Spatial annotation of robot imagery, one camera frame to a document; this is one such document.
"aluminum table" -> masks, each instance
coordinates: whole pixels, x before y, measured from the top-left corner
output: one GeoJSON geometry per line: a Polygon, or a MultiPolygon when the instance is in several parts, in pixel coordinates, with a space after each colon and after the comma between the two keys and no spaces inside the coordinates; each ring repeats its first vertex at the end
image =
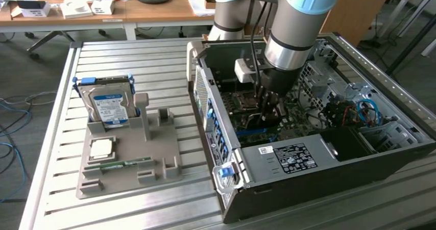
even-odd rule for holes
{"type": "Polygon", "coordinates": [[[403,229],[436,218],[432,153],[382,182],[222,224],[187,92],[185,45],[192,40],[200,38],[73,43],[20,229],[403,229]],[[87,111],[70,78],[127,73],[135,77],[136,91],[148,93],[148,112],[169,107],[175,115],[184,178],[77,199],[87,111]]]}

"label sticker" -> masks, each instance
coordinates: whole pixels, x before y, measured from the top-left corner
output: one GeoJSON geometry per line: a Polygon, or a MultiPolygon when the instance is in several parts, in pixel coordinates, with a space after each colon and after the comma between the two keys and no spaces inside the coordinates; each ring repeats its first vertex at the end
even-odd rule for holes
{"type": "Polygon", "coordinates": [[[272,146],[267,146],[267,147],[259,147],[259,152],[260,154],[268,154],[270,152],[272,152],[272,146]]]}
{"type": "Polygon", "coordinates": [[[103,22],[121,22],[121,19],[103,19],[103,22]]]}
{"type": "Polygon", "coordinates": [[[317,167],[303,143],[274,148],[274,153],[284,173],[290,174],[317,167]]]}
{"type": "Polygon", "coordinates": [[[121,101],[121,94],[93,97],[96,109],[104,123],[120,124],[127,122],[128,116],[125,107],[121,105],[121,101]]]}

